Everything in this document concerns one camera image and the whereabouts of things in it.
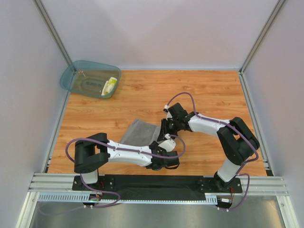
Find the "grey towel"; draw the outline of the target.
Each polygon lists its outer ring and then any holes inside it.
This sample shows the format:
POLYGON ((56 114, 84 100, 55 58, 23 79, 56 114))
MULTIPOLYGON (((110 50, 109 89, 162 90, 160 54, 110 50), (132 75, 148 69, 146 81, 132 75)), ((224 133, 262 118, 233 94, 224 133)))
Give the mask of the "grey towel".
POLYGON ((126 130, 119 143, 131 146, 148 146, 156 141, 161 131, 158 125, 135 119, 126 130))

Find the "yellow green patterned towel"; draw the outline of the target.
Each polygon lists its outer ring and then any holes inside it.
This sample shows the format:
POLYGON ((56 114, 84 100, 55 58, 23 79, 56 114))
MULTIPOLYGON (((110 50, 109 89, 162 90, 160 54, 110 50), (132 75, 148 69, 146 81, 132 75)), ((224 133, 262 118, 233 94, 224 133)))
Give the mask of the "yellow green patterned towel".
POLYGON ((113 91, 116 83, 117 83, 117 78, 115 78, 115 77, 109 78, 106 81, 106 83, 105 83, 105 85, 104 85, 104 87, 102 89, 101 95, 104 96, 104 95, 110 94, 113 91))

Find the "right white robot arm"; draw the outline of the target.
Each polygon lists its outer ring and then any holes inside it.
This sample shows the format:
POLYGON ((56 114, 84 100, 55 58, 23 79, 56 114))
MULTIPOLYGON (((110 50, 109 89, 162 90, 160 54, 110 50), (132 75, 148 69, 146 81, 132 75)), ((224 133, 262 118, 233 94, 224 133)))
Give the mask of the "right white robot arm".
POLYGON ((161 121, 159 139, 167 134, 178 135, 181 130, 204 133, 219 139, 226 159, 220 169, 214 174, 218 188, 230 184, 240 169, 259 149, 260 143, 249 127, 239 117, 231 120, 221 120, 199 114, 195 111, 188 113, 180 103, 166 105, 167 113, 161 121))

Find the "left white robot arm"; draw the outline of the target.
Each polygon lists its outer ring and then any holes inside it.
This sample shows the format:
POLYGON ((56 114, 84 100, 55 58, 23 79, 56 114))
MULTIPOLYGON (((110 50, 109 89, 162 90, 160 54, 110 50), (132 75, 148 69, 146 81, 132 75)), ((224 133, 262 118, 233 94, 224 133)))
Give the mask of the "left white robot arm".
POLYGON ((180 161, 175 141, 153 141, 146 146, 117 143, 107 139, 106 133, 98 133, 75 142, 74 172, 82 175, 86 184, 97 183, 98 169, 108 162, 130 163, 158 171, 176 169, 180 161))

